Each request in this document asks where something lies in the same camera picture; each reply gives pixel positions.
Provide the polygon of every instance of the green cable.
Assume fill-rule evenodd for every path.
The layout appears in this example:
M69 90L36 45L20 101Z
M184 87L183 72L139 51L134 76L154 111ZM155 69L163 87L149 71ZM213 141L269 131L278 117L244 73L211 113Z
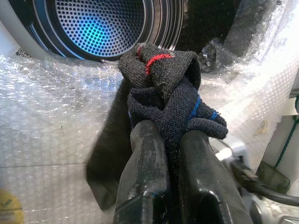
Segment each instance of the green cable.
M296 96L296 101L295 101L295 108L296 108L296 109L297 109L297 103L298 103L298 100L299 100L299 94ZM282 151L281 151L281 153L280 153L280 155L279 155L279 158L278 158L278 160L277 160L277 162L276 162L274 168L277 168L278 165L280 164L280 161L281 161L282 157L283 157L284 154L285 154L286 148L288 147L288 145L289 145L289 143L290 143L290 140L291 140L291 138L292 138L292 136L293 136L293 134L294 134L294 131L295 131L295 129L296 129L296 126L297 126L297 124L299 123L299 119L296 119L296 116L293 116L293 120L294 120L293 127L292 127L292 129L291 129L291 131L290 131L290 133L289 133L288 138L286 139L285 145L284 145L284 147L283 147L283 149L282 149Z

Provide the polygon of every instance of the bubble wrap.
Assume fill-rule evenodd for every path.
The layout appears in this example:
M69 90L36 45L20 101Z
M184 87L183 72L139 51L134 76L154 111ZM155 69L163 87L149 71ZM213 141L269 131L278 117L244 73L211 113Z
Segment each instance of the bubble wrap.
M246 143L253 169L298 70L297 24L299 3L283 1L243 56L215 45L221 66L203 74L202 98ZM112 222L113 208L102 212L84 179L84 162L122 79L116 65L0 56L0 189L19 198L25 223Z
M116 63L0 56L0 189L25 223L112 223L84 162L121 82Z
M254 35L244 56L216 45L221 66L216 72L202 74L203 100L222 114L230 133L247 145L254 170L281 120L299 67L298 23L299 3L282 2L261 20L260 33ZM239 33L234 32L239 40ZM223 67L227 58L233 63Z

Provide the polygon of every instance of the yellow sticker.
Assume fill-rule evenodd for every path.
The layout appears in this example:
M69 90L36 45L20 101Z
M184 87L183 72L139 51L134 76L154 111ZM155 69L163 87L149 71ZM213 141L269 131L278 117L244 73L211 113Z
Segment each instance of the yellow sticker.
M0 189L0 224L24 224L20 201L9 192Z

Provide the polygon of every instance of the black cloth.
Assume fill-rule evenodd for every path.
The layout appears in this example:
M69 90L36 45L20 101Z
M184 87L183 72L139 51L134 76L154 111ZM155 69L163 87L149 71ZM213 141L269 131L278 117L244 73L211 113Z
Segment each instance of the black cloth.
M165 142L172 187L178 183L178 143L188 130L223 139L225 120L198 95L200 72L194 52L134 46L119 61L124 80L86 167L86 179L101 209L116 200L121 173L132 154L130 131L149 119Z
M119 68L132 85L128 96L132 127L145 119L157 125L165 141L170 177L176 184L182 135L200 130L223 139L228 132L225 120L198 94L198 56L140 44L119 61Z

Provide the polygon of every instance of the blue stripe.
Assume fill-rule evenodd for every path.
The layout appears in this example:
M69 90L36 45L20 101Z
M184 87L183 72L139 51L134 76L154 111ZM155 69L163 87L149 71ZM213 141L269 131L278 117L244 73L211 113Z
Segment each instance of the blue stripe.
M197 109L198 109L198 107L199 107L199 105L200 105L200 102L201 102L200 97L197 96L197 101L196 101L196 104L195 104L195 107L194 107L192 113L191 113L190 116L189 116L189 120L190 120L191 118L194 118L194 117L195 117L195 115L196 115L196 111L197 111Z
M217 111L213 111L213 115L211 117L211 120L215 120L215 118L217 117Z

